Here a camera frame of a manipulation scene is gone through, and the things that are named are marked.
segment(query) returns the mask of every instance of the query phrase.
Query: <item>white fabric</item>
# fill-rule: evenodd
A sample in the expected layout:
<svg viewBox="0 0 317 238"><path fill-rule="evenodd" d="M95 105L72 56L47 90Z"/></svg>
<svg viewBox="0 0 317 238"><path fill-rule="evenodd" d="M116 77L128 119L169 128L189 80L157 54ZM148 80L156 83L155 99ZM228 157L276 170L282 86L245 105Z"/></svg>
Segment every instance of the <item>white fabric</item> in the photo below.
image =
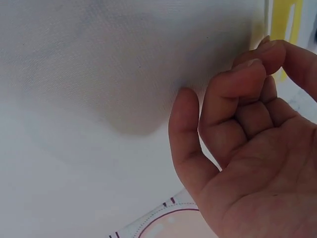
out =
<svg viewBox="0 0 317 238"><path fill-rule="evenodd" d="M254 0L2 0L0 236L101 238L181 190L177 90L246 50Z"/></svg>

